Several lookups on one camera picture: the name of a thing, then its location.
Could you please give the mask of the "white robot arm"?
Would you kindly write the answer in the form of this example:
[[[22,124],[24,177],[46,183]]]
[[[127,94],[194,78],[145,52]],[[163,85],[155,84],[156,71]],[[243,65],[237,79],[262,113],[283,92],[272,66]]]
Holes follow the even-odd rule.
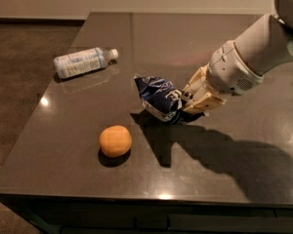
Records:
[[[183,89],[183,110],[195,115],[260,85],[276,66],[293,61],[293,0],[274,0],[275,13],[227,41]]]

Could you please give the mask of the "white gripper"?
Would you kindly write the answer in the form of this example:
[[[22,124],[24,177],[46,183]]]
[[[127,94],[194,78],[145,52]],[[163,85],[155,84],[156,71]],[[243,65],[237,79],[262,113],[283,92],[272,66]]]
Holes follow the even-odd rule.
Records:
[[[226,103],[221,97],[206,93],[206,71],[207,80],[216,90],[233,96],[242,96],[264,80],[244,63],[234,42],[227,41],[212,54],[208,68],[199,67],[183,88],[183,98],[191,98],[184,106],[186,113],[203,113]]]

